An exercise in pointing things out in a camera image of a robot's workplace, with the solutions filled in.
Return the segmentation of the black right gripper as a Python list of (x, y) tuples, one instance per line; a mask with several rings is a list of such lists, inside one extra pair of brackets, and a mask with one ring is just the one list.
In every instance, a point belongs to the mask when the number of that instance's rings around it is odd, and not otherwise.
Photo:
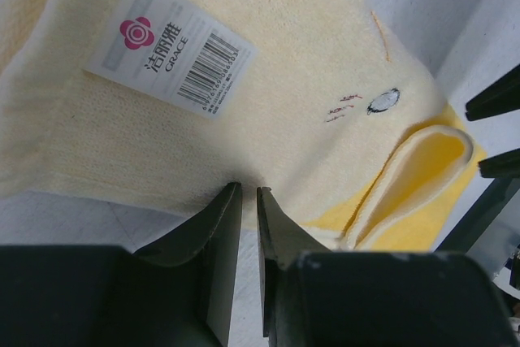
[(520, 149), (480, 161), (479, 172), (495, 180), (435, 249), (463, 253), (476, 261), (506, 305), (518, 306)]

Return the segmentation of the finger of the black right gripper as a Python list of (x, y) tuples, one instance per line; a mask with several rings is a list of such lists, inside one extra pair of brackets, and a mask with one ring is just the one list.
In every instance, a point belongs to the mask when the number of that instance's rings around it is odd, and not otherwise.
[(466, 104), (469, 121), (491, 118), (519, 109), (519, 66), (516, 66)]

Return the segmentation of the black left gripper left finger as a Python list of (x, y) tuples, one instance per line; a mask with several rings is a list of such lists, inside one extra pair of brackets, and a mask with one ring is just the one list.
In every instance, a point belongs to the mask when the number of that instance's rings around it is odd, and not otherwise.
[(242, 188), (130, 252), (114, 245), (4, 245), (4, 346), (225, 346)]

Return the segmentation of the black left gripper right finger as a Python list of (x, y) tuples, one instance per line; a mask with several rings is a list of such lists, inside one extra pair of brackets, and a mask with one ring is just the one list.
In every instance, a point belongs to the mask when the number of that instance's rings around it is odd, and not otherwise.
[(332, 251), (257, 191), (263, 335), (272, 346), (513, 346), (481, 267), (448, 252)]

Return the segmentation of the yellow cream towel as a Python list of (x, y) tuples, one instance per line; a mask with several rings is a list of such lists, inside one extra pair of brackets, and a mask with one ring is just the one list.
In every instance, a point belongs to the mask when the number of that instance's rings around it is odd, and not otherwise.
[(430, 249), (484, 156), (366, 0), (1, 0), (1, 194), (190, 216), (238, 182), (332, 249)]

